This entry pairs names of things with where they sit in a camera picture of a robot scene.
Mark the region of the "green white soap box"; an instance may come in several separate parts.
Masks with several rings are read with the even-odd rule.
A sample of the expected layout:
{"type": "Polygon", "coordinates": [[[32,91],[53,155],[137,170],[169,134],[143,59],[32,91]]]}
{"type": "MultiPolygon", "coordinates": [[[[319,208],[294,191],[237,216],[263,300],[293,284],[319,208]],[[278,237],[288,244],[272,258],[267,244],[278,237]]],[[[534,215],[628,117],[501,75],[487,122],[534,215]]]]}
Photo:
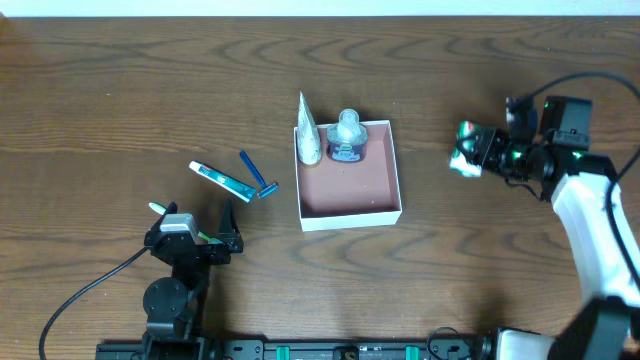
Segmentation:
{"type": "Polygon", "coordinates": [[[456,143],[450,158],[449,167],[467,178],[477,178],[482,174],[480,165],[473,163],[474,146],[478,138],[477,127],[469,122],[460,123],[456,133],[456,143]]]}

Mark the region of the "white shampoo tube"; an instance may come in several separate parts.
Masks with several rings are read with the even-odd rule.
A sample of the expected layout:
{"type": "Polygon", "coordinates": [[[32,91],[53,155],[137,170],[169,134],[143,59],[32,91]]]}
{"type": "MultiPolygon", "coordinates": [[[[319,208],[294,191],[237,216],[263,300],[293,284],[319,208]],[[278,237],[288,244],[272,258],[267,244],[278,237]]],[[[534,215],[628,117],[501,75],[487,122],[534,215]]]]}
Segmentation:
{"type": "Polygon", "coordinates": [[[322,157],[319,132],[303,93],[299,97],[297,124],[298,159],[304,165],[315,166],[322,157]]]}

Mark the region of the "clear bottle white cap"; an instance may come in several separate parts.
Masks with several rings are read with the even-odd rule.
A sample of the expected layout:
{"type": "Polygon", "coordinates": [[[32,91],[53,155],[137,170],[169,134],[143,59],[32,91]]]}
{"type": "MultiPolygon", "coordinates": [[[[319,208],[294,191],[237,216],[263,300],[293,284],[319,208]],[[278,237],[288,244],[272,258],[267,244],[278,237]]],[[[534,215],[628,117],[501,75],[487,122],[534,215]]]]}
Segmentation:
{"type": "Polygon", "coordinates": [[[327,129],[327,141],[327,155],[331,160],[343,163],[362,161],[368,133],[360,124],[359,114],[353,109],[342,110],[338,122],[327,129]]]}

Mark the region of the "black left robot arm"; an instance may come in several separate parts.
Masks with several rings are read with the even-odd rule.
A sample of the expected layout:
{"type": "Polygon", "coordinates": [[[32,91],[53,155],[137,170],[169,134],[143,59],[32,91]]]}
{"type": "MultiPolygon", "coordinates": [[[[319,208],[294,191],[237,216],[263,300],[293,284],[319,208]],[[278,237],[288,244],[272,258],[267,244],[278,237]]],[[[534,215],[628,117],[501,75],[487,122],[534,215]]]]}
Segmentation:
{"type": "Polygon", "coordinates": [[[171,267],[169,277],[154,281],[143,296],[147,334],[156,339],[186,340],[199,326],[210,284],[210,268],[231,262],[244,250],[244,241],[226,201],[218,234],[198,241],[195,217],[180,213],[172,203],[147,231],[144,247],[171,267]]]}

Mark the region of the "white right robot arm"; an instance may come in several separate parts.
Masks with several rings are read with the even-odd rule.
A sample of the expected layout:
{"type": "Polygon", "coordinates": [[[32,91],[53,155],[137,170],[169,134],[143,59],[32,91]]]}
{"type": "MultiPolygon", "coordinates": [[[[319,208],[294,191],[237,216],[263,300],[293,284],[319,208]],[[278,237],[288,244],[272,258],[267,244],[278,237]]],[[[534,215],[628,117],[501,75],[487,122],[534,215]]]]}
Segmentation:
{"type": "Polygon", "coordinates": [[[498,359],[617,359],[639,335],[639,248],[606,156],[557,144],[518,142],[497,128],[462,124],[456,148],[475,171],[510,186],[541,183],[569,239],[584,305],[556,337],[503,330],[498,359]]]}

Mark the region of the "green white toothbrush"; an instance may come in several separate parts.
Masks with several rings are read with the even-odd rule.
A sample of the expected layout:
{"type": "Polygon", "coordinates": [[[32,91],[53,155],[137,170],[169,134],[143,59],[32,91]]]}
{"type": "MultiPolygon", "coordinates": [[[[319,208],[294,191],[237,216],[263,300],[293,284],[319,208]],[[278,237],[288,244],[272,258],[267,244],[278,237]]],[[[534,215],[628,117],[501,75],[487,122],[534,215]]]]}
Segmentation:
{"type": "MultiPolygon", "coordinates": [[[[148,206],[149,206],[149,207],[150,207],[154,212],[156,212],[156,213],[157,213],[157,214],[159,214],[159,215],[163,215],[163,214],[166,212],[166,208],[165,208],[163,205],[159,204],[159,203],[156,203],[156,202],[149,202],[149,203],[148,203],[148,206]]],[[[199,232],[199,233],[198,233],[198,236],[199,236],[201,239],[204,239],[205,241],[207,241],[209,244],[221,244],[221,241],[220,241],[219,239],[209,237],[209,236],[205,235],[203,232],[199,232]]]]}

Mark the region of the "white green toothpaste tube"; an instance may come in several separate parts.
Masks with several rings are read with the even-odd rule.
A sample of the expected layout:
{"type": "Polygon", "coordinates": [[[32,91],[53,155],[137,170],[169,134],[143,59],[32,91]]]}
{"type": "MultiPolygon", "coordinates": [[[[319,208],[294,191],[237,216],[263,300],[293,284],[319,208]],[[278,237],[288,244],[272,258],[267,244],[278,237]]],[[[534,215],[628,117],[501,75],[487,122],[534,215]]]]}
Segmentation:
{"type": "Polygon", "coordinates": [[[257,194],[257,190],[254,187],[236,180],[235,178],[209,167],[204,163],[191,161],[189,163],[189,168],[198,175],[234,194],[246,203],[249,203],[257,194]]]}

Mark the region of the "blue disposable razor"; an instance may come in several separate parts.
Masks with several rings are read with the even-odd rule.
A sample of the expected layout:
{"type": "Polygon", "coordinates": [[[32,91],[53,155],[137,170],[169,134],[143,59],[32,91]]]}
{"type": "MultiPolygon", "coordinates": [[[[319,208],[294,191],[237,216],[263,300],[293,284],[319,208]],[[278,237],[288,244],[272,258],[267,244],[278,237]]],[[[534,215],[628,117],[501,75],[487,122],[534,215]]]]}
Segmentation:
{"type": "Polygon", "coordinates": [[[260,191],[258,192],[259,198],[268,197],[269,195],[273,194],[278,190],[279,186],[276,182],[268,184],[264,180],[263,176],[261,175],[261,173],[259,172],[259,170],[254,165],[254,163],[252,162],[252,160],[249,158],[248,154],[245,151],[241,151],[239,153],[239,156],[244,162],[249,172],[252,174],[252,176],[256,180],[256,182],[258,183],[258,185],[260,186],[260,191]]]}

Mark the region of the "white box pink interior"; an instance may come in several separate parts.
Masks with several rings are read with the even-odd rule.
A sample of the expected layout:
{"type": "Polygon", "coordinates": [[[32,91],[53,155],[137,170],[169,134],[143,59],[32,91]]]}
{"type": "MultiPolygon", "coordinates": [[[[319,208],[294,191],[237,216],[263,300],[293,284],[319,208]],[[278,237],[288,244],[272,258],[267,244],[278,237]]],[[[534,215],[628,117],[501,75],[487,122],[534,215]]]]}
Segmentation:
{"type": "Polygon", "coordinates": [[[324,155],[294,160],[298,217],[304,232],[394,225],[403,207],[391,122],[365,121],[365,157],[356,163],[324,155]]]}

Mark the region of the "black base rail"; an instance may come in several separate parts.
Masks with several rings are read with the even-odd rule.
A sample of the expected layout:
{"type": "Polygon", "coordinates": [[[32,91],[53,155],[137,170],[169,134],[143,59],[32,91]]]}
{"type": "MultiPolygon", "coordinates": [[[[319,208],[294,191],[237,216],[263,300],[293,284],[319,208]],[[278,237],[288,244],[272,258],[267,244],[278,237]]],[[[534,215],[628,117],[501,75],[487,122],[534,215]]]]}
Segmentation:
{"type": "Polygon", "coordinates": [[[194,338],[105,341],[96,346],[97,360],[430,360],[493,359],[491,335],[435,330],[424,340],[263,341],[261,339],[194,338]]]}

